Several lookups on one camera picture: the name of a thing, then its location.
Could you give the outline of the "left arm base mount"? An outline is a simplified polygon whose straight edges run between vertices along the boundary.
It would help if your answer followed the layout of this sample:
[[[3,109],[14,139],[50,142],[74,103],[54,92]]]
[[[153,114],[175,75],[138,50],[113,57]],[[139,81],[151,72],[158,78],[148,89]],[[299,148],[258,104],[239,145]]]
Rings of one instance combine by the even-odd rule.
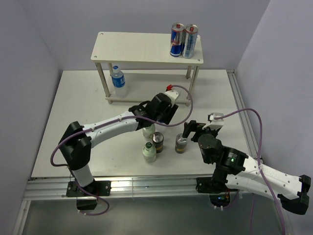
[[[90,185],[80,189],[74,181],[68,182],[66,197],[87,197],[89,194],[100,196],[109,196],[111,191],[111,181],[96,181],[94,180]],[[78,210],[91,211],[94,210],[98,204],[98,199],[77,199],[76,207]]]

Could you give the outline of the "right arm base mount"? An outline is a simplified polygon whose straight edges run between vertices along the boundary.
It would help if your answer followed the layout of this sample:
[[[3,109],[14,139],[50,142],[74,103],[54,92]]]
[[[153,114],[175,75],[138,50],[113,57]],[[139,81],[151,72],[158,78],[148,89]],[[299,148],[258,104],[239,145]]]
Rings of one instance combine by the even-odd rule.
[[[238,189],[229,189],[225,184],[212,181],[212,177],[197,177],[196,191],[208,194],[211,207],[223,211],[231,207],[240,198]]]

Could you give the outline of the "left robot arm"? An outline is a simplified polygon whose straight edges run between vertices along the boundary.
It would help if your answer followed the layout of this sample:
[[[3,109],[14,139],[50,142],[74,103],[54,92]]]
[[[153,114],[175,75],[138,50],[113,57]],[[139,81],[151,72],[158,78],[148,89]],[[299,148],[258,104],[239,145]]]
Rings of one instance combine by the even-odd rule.
[[[89,168],[91,149],[118,135],[150,127],[154,121],[169,124],[178,105],[179,92],[158,93],[151,101],[144,101],[108,120],[80,125],[71,123],[59,144],[66,163],[78,182],[78,190],[83,195],[95,191],[95,180]]]

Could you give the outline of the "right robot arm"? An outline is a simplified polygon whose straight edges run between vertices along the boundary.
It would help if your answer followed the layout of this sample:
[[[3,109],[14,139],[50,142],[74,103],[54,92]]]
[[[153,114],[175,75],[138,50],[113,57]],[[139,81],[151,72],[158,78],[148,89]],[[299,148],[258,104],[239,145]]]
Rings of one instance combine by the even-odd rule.
[[[281,206],[294,214],[304,215],[309,207],[308,191],[311,178],[292,176],[257,162],[235,148],[227,147],[217,139],[220,127],[186,122],[182,136],[194,133],[191,140],[199,146],[203,162],[215,165],[212,176],[196,179],[199,193],[222,193],[227,189],[248,191],[263,197],[277,199]]]

